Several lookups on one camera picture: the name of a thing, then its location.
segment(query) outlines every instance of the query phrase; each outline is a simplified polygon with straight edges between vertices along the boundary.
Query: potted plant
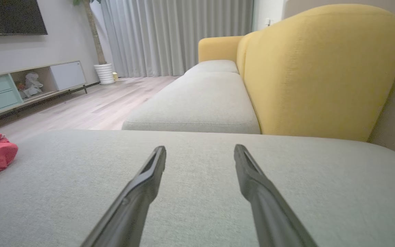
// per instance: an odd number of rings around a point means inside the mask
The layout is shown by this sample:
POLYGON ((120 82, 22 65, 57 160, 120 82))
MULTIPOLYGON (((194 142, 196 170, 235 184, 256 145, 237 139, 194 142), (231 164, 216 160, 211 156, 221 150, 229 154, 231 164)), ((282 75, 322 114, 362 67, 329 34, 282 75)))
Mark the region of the potted plant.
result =
POLYGON ((114 83, 114 77, 112 74, 112 64, 105 61, 105 55, 101 48, 100 38, 97 33, 97 27, 94 22, 94 16, 92 14, 90 4, 95 0, 73 0, 74 5, 83 3, 85 7, 86 15, 88 16, 89 26, 91 27, 92 37, 94 38, 95 49, 97 51, 98 64, 94 65, 95 71, 97 72, 100 84, 107 85, 114 83))

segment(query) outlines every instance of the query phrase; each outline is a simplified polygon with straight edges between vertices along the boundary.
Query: television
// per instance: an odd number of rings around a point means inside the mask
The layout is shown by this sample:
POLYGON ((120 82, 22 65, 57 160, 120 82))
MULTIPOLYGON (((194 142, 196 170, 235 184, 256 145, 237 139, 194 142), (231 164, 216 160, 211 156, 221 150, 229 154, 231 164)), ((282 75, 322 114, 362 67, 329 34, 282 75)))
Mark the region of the television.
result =
POLYGON ((0 35, 46 35, 36 0, 0 0, 0 35))

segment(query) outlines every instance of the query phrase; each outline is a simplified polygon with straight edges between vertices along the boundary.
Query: wooden floor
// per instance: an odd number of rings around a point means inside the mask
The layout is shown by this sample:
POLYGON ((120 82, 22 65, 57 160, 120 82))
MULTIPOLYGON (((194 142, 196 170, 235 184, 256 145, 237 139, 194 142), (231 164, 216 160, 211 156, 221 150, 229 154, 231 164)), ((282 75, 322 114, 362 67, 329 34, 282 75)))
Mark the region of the wooden floor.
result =
POLYGON ((38 133, 63 130, 120 130, 129 112, 178 77, 121 78, 89 87, 0 120, 0 133, 14 143, 38 133))

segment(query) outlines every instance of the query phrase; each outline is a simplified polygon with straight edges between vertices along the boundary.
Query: gray fabric upholstery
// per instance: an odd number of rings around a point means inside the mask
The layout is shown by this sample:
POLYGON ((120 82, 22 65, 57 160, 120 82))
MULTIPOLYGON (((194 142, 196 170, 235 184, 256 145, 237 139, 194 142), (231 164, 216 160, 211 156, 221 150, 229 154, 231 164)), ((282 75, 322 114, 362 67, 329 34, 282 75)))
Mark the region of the gray fabric upholstery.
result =
POLYGON ((237 65, 231 60, 203 61, 193 66, 184 75, 199 75, 203 72, 233 72, 239 73, 237 65))
POLYGON ((0 172, 0 246, 78 247, 158 145, 167 149, 141 246, 257 246, 233 149, 244 144, 320 247, 395 246, 395 152, 336 139, 56 131, 0 172))
POLYGON ((184 75, 132 111, 123 130, 260 133, 240 75, 184 75))

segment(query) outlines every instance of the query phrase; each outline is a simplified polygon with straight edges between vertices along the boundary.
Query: white sheer curtain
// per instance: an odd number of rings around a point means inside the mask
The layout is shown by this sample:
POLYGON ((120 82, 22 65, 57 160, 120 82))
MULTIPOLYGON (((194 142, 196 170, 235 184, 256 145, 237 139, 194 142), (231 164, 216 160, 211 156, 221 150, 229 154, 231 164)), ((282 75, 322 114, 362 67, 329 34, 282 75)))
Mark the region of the white sheer curtain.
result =
POLYGON ((120 77, 183 75, 200 39, 251 32, 253 0, 103 0, 120 77))

